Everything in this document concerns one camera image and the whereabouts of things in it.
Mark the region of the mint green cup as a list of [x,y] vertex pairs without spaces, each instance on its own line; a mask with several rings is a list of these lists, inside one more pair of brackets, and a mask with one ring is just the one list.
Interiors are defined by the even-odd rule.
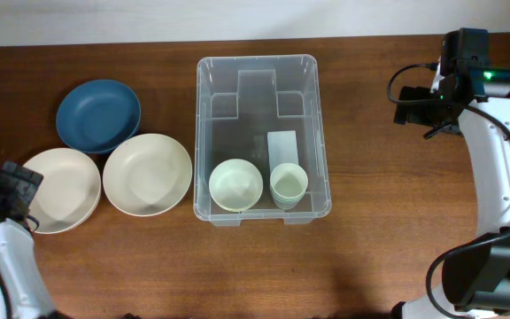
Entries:
[[274,202],[283,206],[295,206],[304,196],[304,192],[295,198],[285,198],[274,192],[272,193]]

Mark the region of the white cup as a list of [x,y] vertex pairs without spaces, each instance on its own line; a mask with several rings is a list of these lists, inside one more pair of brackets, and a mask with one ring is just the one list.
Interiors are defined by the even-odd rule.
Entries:
[[295,200],[302,198],[308,187],[309,179],[306,171],[299,165],[283,163],[274,168],[270,175],[270,188],[282,199]]

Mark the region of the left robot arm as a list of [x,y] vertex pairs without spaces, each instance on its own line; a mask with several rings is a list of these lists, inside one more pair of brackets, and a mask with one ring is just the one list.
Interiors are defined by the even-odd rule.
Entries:
[[13,162],[0,166],[0,318],[59,318],[35,262],[29,215],[43,176]]

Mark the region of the dark blue plate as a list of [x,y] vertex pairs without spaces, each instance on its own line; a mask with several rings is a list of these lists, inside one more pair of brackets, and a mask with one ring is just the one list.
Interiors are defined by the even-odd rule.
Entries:
[[69,147],[105,154],[136,134],[141,117],[141,102],[125,83],[96,79],[64,97],[57,110],[56,128]]

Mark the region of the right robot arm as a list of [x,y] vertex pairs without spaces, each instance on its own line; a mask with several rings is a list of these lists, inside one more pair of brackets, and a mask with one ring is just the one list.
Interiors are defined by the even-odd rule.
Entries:
[[430,65],[430,87],[405,86],[394,97],[394,121],[466,140],[475,180],[475,238],[438,256],[426,295],[400,302],[395,318],[494,318],[510,315],[510,69],[492,66],[489,34],[462,28],[446,34]]

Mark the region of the grey cup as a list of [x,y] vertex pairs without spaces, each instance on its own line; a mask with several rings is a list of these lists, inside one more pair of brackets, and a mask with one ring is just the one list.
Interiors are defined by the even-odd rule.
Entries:
[[274,202],[281,210],[290,210],[293,209],[298,203],[282,203],[282,202]]

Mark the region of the beige plate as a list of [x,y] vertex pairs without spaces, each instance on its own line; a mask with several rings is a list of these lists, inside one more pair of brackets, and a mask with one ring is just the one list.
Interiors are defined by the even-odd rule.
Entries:
[[29,213],[28,224],[38,234],[58,234],[85,222],[97,208],[102,191],[96,163],[86,154],[55,148],[29,159],[28,168],[43,176]]
[[125,214],[163,214],[188,192],[193,167],[187,150],[161,134],[134,136],[118,146],[104,165],[108,200]]

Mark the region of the white bowl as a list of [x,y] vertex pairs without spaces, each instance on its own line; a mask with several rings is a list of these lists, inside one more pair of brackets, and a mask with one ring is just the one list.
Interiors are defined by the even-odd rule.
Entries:
[[263,177],[259,170],[245,159],[221,162],[209,178],[212,200],[224,210],[240,213],[255,206],[263,192]]

